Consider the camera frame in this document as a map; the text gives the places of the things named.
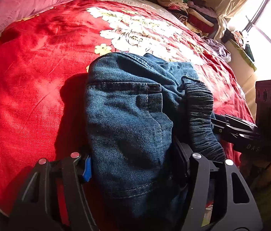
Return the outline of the person's right hand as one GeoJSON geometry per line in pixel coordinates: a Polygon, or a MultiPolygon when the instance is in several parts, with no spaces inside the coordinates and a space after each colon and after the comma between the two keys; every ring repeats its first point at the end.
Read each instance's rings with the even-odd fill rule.
{"type": "Polygon", "coordinates": [[[240,173],[250,188],[265,188],[271,184],[271,161],[260,160],[247,154],[240,154],[240,173]]]}

